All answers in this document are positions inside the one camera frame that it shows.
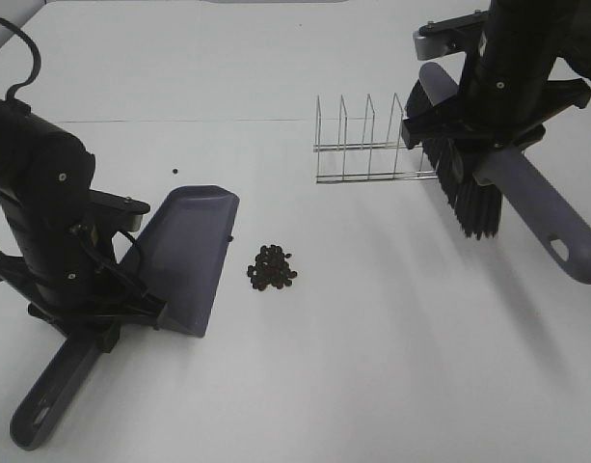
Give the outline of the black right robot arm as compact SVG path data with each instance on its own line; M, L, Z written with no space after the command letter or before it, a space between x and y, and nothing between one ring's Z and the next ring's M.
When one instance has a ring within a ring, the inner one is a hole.
M408 148L422 145L444 186L467 182L485 150L539 142L545 121L591 97L587 66L572 44L578 1L494 1L488 11L420 27L416 55L433 62L466 55L446 86L432 64L420 70L403 124Z

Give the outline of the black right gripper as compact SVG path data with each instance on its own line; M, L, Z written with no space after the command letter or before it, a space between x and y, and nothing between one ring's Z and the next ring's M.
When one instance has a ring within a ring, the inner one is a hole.
M499 186L523 173L522 152L543 138L545 121L590 101L583 79L549 80L548 67L520 65L516 53L492 69L471 50L454 81L436 62L450 51L417 51L423 65L401 126L406 148L421 145L444 186Z

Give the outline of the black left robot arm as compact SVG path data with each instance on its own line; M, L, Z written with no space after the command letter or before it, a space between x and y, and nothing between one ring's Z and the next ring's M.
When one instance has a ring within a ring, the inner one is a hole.
M0 99L0 206L19 249L0 250L0 283L29 303L28 312L66 337L111 351L127 323L153 326L164 304L135 269L115 256L113 238L132 239L147 203L92 188L95 157L73 134Z

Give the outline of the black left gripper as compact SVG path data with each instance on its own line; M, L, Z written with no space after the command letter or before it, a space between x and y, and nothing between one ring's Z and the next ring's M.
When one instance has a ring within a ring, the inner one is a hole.
M29 303L30 315L64 335L89 335L105 350L124 323L152 325L153 297L140 273L115 256L113 238L91 211L95 159L77 139L39 139L0 155L0 206L19 256L0 250L0 282Z

